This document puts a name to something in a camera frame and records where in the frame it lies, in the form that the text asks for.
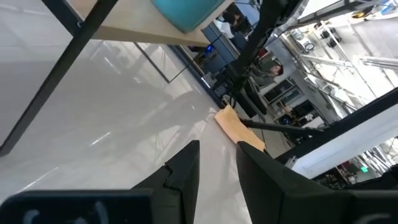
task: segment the desk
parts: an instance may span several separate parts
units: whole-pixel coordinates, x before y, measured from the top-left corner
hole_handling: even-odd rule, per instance
[[[67,0],[76,13],[86,18],[96,0]],[[208,39],[200,29],[188,34],[175,28],[150,0],[119,0],[93,39],[153,44],[206,47]]]

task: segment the white glossy surface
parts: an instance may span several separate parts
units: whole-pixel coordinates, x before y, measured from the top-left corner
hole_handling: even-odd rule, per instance
[[[2,0],[0,30],[2,141],[70,35],[38,0]],[[174,75],[182,65],[170,62]],[[0,158],[0,201],[29,189],[128,189],[199,139],[195,223],[250,223],[234,144],[215,113],[189,73],[167,85],[133,43],[91,41],[14,150]]]

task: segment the teal bowl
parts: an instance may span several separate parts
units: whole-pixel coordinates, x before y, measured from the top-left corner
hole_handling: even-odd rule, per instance
[[[152,0],[162,15],[183,33],[195,30],[223,2],[224,0]]]

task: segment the cardboard piece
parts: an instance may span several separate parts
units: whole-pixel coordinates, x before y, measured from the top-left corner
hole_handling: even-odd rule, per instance
[[[67,1],[83,19],[96,2],[96,0]],[[187,34],[180,32],[156,9],[151,0],[119,0],[93,38],[199,47],[206,47],[209,44],[200,29]]]
[[[254,132],[242,124],[235,110],[228,105],[220,110],[215,119],[228,137],[236,143],[245,141],[260,151],[264,151],[266,144]]]

